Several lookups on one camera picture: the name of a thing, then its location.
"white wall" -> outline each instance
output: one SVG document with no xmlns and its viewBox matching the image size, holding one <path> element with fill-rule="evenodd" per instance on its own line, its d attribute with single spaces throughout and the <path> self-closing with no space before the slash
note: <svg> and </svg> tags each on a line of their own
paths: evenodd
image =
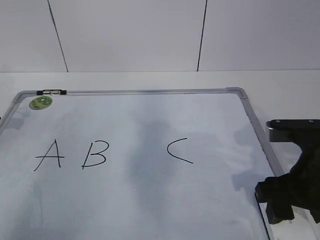
<svg viewBox="0 0 320 240">
<path fill-rule="evenodd" d="M 46 0 L 0 1 L 0 72 L 65 72 Z"/>
<path fill-rule="evenodd" d="M 319 0 L 208 0 L 200 71 L 320 69 Z"/>
<path fill-rule="evenodd" d="M 70 72 L 196 71 L 205 0 L 54 0 Z"/>
<path fill-rule="evenodd" d="M 196 71 L 206 0 L 51 0 L 70 72 Z M 320 69 L 320 0 L 207 0 L 200 71 Z M 0 72 L 65 72 L 47 0 L 0 1 Z"/>
</svg>

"table surface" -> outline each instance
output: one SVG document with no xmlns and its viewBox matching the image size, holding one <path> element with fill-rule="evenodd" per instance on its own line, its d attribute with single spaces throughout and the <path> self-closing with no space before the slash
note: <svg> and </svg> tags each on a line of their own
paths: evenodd
<svg viewBox="0 0 320 240">
<path fill-rule="evenodd" d="M 20 91 L 63 89 L 169 90 L 243 88 L 261 125 L 272 119 L 320 119 L 320 70 L 214 71 L 214 72 L 79 72 L 0 73 L 0 116 Z M 272 144 L 287 171 L 300 149 L 293 143 Z M 272 227 L 275 240 L 300 239 Z"/>
</svg>

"whiteboard frame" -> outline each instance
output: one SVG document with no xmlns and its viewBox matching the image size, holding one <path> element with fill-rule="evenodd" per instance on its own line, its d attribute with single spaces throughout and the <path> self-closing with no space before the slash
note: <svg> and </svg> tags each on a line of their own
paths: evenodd
<svg viewBox="0 0 320 240">
<path fill-rule="evenodd" d="M 37 94 L 36 90 L 29 90 L 29 91 L 21 91 L 19 92 L 15 98 L 12 100 L 12 103 L 0 120 L 0 135 L 3 130 L 6 128 L 7 124 L 9 123 L 10 119 L 16 112 L 17 108 L 19 107 L 20 103 L 27 97 L 36 97 L 41 96 Z M 251 125 L 254 129 L 254 132 L 257 136 L 258 141 L 264 151 L 266 159 L 271 167 L 275 176 L 281 176 L 284 174 L 284 170 L 282 169 L 280 162 L 265 134 L 264 129 L 262 128 L 251 104 L 249 98 L 245 92 L 245 90 L 241 87 L 226 87 L 226 88 L 211 88 L 211 89 L 171 89 L 171 90 L 99 90 L 99 91 L 66 91 L 66 95 L 64 96 L 103 96 L 103 95 L 153 95 L 153 94 L 235 94 L 237 95 L 243 105 L 243 108 L 251 122 Z M 268 221 L 265 221 L 267 218 L 266 215 L 266 206 L 265 204 L 258 204 L 260 209 L 260 213 L 262 215 L 262 220 L 264 226 L 266 228 L 266 233 L 270 240 L 274 240 L 273 231 L 271 229 L 270 224 Z"/>
</svg>

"round sticker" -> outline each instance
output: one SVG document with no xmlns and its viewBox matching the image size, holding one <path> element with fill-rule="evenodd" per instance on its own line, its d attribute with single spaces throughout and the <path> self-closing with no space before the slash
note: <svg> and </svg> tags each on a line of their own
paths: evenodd
<svg viewBox="0 0 320 240">
<path fill-rule="evenodd" d="M 41 110 L 49 107 L 52 104 L 52 98 L 49 96 L 40 96 L 35 99 L 33 99 L 29 107 L 33 110 Z"/>
</svg>

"whiteboard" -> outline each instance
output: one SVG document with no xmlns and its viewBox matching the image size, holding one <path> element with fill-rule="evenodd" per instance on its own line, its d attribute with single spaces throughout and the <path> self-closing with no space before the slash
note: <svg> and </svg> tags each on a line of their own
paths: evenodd
<svg viewBox="0 0 320 240">
<path fill-rule="evenodd" d="M 237 94 L 34 98 L 0 135 L 0 239 L 268 238 L 274 174 Z"/>
</svg>

